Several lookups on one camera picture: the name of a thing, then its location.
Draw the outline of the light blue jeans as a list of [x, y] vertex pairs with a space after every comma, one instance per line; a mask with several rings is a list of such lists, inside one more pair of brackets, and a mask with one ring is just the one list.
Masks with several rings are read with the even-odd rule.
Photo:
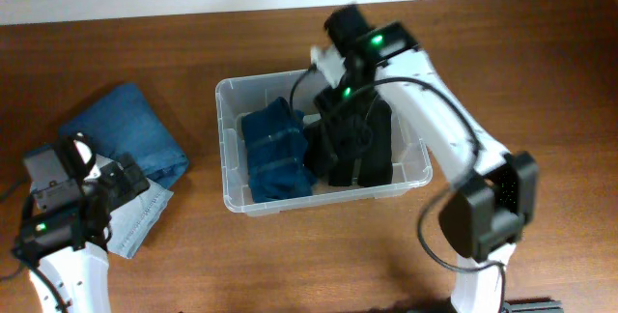
[[173, 191], [147, 178], [150, 187], [111, 213], [112, 237], [107, 249], [132, 259], [166, 209]]

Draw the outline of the small black garment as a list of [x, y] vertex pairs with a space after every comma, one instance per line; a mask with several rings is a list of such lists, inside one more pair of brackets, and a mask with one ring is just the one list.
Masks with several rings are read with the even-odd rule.
[[309, 125], [303, 130], [307, 141], [304, 166], [317, 178], [326, 176], [338, 163], [332, 142], [324, 124]]

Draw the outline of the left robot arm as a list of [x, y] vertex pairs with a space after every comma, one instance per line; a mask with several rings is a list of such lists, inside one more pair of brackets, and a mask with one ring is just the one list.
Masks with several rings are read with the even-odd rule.
[[12, 254], [30, 276], [42, 310], [108, 312], [112, 212], [150, 184], [133, 157], [97, 164], [78, 132], [25, 154], [32, 183]]

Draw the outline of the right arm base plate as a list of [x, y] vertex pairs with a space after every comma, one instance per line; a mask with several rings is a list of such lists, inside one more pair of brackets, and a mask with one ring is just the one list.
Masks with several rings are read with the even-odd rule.
[[528, 299], [504, 302], [502, 313], [564, 313], [560, 300]]

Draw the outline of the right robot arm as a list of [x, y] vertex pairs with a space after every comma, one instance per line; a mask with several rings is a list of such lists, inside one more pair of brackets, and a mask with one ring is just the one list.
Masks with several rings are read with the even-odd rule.
[[447, 187], [420, 211], [438, 209], [456, 252], [456, 275], [441, 312], [510, 312], [507, 265], [534, 214], [538, 166], [488, 134], [440, 79], [421, 44], [400, 22], [370, 25], [348, 5], [324, 23], [331, 40], [315, 48], [313, 66], [326, 88], [314, 100], [311, 163], [322, 172], [352, 172], [385, 158], [386, 123], [397, 115], [433, 153]]

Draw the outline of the large black garment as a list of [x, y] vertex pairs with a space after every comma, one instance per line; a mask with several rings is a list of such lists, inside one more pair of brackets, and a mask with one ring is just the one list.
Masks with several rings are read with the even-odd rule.
[[391, 108], [380, 98], [369, 106], [364, 117], [351, 119], [354, 133], [344, 140], [348, 154], [340, 154], [328, 174], [332, 186], [372, 187], [392, 182]]

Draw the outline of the teal cloth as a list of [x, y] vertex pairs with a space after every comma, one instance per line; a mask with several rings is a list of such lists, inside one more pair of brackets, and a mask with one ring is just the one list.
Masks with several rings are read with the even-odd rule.
[[300, 123], [302, 118], [302, 112], [293, 112], [279, 97], [241, 119], [248, 185], [255, 203], [313, 194], [317, 178], [304, 166], [308, 141]]

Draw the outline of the dark blue jeans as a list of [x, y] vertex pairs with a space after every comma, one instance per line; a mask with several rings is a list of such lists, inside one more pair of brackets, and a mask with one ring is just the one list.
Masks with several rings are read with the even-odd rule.
[[78, 132], [103, 157], [117, 160], [123, 154], [131, 155], [147, 178], [165, 188], [177, 182], [189, 164], [132, 83], [116, 87], [59, 128], [62, 135]]

